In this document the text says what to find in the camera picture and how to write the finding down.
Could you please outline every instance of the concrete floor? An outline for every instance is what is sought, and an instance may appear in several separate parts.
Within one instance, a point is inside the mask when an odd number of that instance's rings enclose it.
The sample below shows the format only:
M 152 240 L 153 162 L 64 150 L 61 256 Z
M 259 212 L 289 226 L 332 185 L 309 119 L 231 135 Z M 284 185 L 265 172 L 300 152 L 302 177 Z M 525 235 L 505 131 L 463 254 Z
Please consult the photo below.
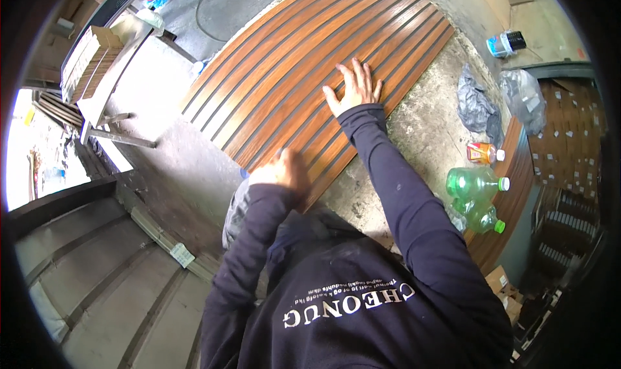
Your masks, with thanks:
M 265 1 L 269 0 L 256 1 L 264 1 L 261 4 L 267 5 Z M 197 59 L 204 59 L 221 45 L 207 40 L 196 27 L 194 9 L 197 3 L 198 0 L 172 0 L 162 9 L 162 15 L 167 29 L 179 36 L 176 43 Z M 486 50 L 481 56 L 480 44 L 469 39 L 472 34 L 480 43 L 491 36 L 487 33 L 496 30 L 493 23 L 497 26 L 498 20 L 483 8 L 478 13 L 470 9 L 460 14 L 459 6 L 466 4 L 468 0 L 455 0 L 448 8 L 448 3 L 446 6 L 439 4 L 439 9 L 454 23 L 466 20 L 460 15 L 476 13 L 470 21 L 480 19 L 481 26 L 465 26 L 464 33 L 452 37 L 388 121 L 393 142 L 445 202 L 448 201 L 443 186 L 446 172 L 466 163 L 463 147 L 467 141 L 486 140 L 485 135 L 468 132 L 456 115 L 455 90 L 463 63 L 471 64 L 474 76 L 489 88 L 493 101 L 502 104 L 495 74 L 490 70 L 490 63 L 495 70 L 497 61 L 488 60 Z M 214 35 L 224 37 L 244 26 L 243 21 L 261 9 L 259 3 L 235 3 L 206 13 L 200 19 L 205 19 L 204 26 L 211 26 Z M 221 227 L 230 196 L 242 178 L 236 163 L 180 118 L 176 104 L 195 79 L 190 69 L 186 59 L 159 40 L 148 39 L 122 77 L 108 111 L 136 114 L 135 118 L 122 121 L 119 128 L 131 136 L 158 141 L 157 149 L 136 148 L 136 152 L 191 206 Z M 506 128 L 508 111 L 505 106 L 501 109 Z M 391 239 L 379 199 L 358 158 L 348 165 L 321 201 L 363 232 L 389 245 Z

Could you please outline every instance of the cable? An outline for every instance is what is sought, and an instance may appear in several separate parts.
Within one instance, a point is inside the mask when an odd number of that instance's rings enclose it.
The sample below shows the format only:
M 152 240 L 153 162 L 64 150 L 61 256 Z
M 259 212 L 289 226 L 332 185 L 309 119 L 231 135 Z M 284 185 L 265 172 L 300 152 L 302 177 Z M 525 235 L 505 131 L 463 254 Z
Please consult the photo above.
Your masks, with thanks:
M 196 25 L 198 26 L 198 29 L 200 29 L 202 31 L 202 33 L 206 34 L 208 38 L 213 39 L 217 42 L 220 43 L 226 43 L 228 42 L 228 40 L 221 40 L 218 39 L 217 37 L 213 36 L 212 34 L 210 34 L 209 32 L 207 32 L 202 26 L 201 24 L 198 22 L 198 8 L 201 7 L 203 0 L 198 0 L 198 4 L 196 5 L 196 10 L 194 11 L 194 20 L 196 21 Z

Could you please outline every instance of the wooden slat panel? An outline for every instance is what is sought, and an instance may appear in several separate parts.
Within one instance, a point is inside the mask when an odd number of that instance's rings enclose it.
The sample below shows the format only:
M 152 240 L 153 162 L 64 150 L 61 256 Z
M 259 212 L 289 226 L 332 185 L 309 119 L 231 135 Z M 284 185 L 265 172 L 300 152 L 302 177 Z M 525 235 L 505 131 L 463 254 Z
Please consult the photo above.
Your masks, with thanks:
M 301 151 L 312 203 L 356 155 L 321 92 L 343 93 L 334 65 L 368 62 L 389 115 L 452 34 L 429 0 L 285 0 L 214 58 L 180 106 L 250 171 L 278 148 Z
M 505 161 L 496 165 L 494 173 L 499 177 L 508 177 L 511 180 L 511 187 L 507 192 L 496 194 L 493 203 L 498 218 L 507 224 L 505 230 L 501 234 L 493 231 L 477 234 L 470 230 L 464 233 L 470 255 L 484 275 L 494 269 L 496 260 L 513 234 L 534 181 L 533 162 L 526 132 L 515 117 L 509 122 L 502 148 L 507 156 Z

